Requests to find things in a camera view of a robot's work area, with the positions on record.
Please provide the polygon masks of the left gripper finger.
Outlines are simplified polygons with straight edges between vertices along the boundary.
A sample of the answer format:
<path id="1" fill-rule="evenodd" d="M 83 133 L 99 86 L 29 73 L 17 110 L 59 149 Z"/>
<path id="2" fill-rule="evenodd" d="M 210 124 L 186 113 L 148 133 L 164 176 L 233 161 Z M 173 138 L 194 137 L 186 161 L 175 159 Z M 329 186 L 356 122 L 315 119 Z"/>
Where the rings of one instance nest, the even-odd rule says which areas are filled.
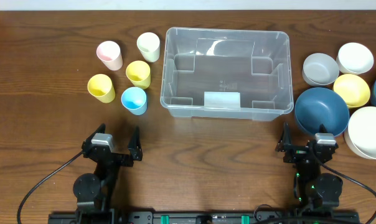
<path id="1" fill-rule="evenodd" d="M 128 143 L 128 150 L 130 156 L 134 161 L 142 161 L 143 151 L 141 147 L 140 137 L 139 137 L 139 127 L 137 126 L 133 132 L 133 135 Z"/>
<path id="2" fill-rule="evenodd" d="M 104 134 L 106 129 L 105 123 L 102 123 L 99 125 L 99 127 L 91 134 L 89 137 L 86 138 L 86 140 L 83 141 L 82 146 L 86 146 L 91 143 L 92 138 L 94 137 L 95 134 L 101 133 Z"/>

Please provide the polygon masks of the grey small bowl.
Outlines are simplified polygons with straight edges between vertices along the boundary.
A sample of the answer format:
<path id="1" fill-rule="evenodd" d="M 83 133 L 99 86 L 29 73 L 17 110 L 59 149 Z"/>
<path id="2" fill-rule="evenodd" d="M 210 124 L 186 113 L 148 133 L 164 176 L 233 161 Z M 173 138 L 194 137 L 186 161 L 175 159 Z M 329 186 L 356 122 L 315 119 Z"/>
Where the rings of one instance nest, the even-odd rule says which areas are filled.
<path id="1" fill-rule="evenodd" d="M 311 86 L 330 85 L 335 82 L 339 73 L 337 62 L 327 54 L 311 54 L 303 63 L 303 79 Z"/>

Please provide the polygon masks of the white small bowl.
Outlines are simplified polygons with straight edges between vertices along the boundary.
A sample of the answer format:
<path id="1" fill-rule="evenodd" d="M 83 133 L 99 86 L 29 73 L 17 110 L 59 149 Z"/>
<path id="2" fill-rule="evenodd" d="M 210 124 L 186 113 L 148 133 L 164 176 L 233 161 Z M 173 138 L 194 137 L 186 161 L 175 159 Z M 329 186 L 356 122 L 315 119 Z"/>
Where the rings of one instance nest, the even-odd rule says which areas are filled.
<path id="1" fill-rule="evenodd" d="M 336 62 L 342 73 L 360 75 L 373 67 L 374 56 L 366 46 L 349 42 L 339 49 Z"/>

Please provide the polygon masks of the yellow small bowl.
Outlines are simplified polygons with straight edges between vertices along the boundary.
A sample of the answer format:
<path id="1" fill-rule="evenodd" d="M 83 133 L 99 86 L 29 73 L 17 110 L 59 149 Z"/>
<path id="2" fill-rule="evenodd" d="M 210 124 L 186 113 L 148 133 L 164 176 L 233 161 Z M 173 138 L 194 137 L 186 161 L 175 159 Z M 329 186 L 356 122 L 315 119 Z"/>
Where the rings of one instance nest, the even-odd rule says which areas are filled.
<path id="1" fill-rule="evenodd" d="M 339 76 L 332 89 L 345 101 L 348 108 L 361 107 L 370 99 L 369 85 L 357 75 L 343 74 Z"/>

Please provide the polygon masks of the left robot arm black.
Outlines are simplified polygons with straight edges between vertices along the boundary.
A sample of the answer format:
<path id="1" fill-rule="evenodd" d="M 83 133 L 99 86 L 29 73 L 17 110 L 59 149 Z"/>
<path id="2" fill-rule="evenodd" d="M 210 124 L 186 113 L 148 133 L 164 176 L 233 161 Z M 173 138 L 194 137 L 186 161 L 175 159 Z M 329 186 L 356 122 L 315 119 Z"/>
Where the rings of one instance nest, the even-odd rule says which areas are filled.
<path id="1" fill-rule="evenodd" d="M 93 173 L 86 173 L 73 184 L 77 198 L 77 210 L 83 212 L 104 211 L 110 207 L 110 198 L 121 167 L 132 167 L 141 161 L 143 152 L 139 140 L 139 128 L 135 128 L 128 143 L 129 154 L 114 151 L 113 136 L 105 133 L 101 124 L 82 144 L 82 155 L 96 163 Z"/>

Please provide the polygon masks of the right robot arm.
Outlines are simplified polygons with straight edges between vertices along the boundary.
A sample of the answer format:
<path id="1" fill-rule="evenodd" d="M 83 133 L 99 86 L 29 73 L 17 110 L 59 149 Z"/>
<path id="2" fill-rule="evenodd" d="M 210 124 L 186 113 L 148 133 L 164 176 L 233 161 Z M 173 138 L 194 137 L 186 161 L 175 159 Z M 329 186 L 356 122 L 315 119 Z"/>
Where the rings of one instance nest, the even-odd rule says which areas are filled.
<path id="1" fill-rule="evenodd" d="M 288 123 L 283 125 L 275 151 L 284 152 L 283 162 L 291 163 L 296 169 L 293 192 L 300 202 L 294 212 L 297 216 L 310 213 L 330 215 L 332 209 L 339 206 L 342 179 L 321 172 L 321 166 L 332 159 L 337 148 L 334 135 L 327 133 L 323 125 L 305 146 L 294 145 Z"/>

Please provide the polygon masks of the large dark blue bowl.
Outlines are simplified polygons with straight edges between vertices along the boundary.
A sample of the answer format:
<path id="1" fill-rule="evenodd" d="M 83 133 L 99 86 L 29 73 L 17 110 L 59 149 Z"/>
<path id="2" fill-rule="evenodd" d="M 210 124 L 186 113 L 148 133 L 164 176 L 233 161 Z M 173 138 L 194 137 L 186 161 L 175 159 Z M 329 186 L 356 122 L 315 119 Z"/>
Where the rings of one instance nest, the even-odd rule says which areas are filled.
<path id="1" fill-rule="evenodd" d="M 328 133 L 339 136 L 348 127 L 349 118 L 345 101 L 328 88 L 310 88 L 296 100 L 294 119 L 307 135 L 315 135 L 323 125 Z"/>

